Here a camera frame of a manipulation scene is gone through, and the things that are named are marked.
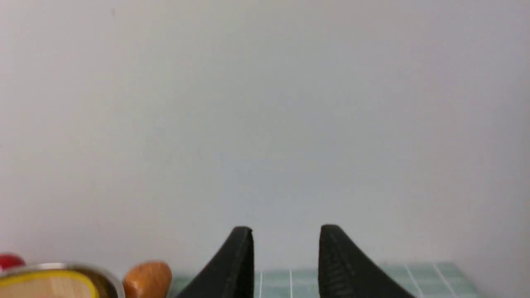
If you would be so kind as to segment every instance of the bowl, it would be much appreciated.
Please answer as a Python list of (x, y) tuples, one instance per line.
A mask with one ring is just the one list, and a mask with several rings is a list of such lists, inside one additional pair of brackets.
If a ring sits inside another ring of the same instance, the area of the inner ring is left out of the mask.
[(0, 279), (45, 270), (69, 270), (79, 272), (92, 281), (100, 298), (125, 298), (125, 291), (123, 290), (123, 285), (119, 279), (103, 268), (87, 264), (46, 263), (15, 267), (0, 272)]

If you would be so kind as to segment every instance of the red object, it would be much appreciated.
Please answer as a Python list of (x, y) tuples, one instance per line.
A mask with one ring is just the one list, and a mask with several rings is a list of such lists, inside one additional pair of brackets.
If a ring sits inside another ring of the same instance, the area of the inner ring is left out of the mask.
[(26, 262), (14, 253), (0, 253), (0, 271), (11, 267), (25, 266)]

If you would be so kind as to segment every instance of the orange object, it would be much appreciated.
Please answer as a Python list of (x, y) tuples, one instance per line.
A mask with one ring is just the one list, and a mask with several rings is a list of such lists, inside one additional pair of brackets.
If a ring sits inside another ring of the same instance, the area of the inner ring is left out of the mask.
[(162, 261), (133, 267), (123, 279), (126, 298), (165, 298), (171, 284), (171, 269)]

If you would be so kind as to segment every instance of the white backdrop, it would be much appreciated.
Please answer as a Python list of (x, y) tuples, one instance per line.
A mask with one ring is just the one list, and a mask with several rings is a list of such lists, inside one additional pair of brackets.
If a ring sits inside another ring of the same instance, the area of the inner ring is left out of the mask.
[(0, 250), (315, 267), (332, 222), (530, 292), (528, 1), (0, 7)]

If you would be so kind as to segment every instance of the green grid mat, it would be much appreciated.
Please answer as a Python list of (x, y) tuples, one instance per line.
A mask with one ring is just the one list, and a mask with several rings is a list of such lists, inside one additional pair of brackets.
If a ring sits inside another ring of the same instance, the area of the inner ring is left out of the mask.
[[(419, 298), (484, 298), (450, 262), (417, 264), (381, 264), (390, 277)], [(255, 298), (318, 298), (316, 269), (257, 271), (254, 278)], [(173, 280), (168, 297), (175, 297), (192, 277)]]

